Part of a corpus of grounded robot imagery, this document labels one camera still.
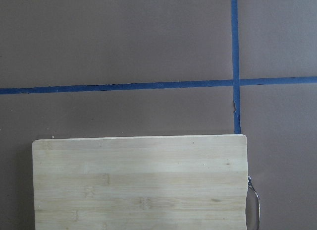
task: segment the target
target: wood grain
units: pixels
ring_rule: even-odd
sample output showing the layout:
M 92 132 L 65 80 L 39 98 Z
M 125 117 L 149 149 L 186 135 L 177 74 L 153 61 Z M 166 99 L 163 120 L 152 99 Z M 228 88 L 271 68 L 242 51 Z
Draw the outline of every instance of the wood grain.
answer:
M 36 230 L 245 230 L 244 135 L 37 140 Z

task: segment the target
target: cutting board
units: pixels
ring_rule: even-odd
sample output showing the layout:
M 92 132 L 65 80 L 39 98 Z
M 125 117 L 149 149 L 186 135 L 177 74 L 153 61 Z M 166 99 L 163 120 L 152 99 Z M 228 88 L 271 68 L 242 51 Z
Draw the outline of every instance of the cutting board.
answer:
M 36 230 L 245 230 L 244 135 L 33 143 Z

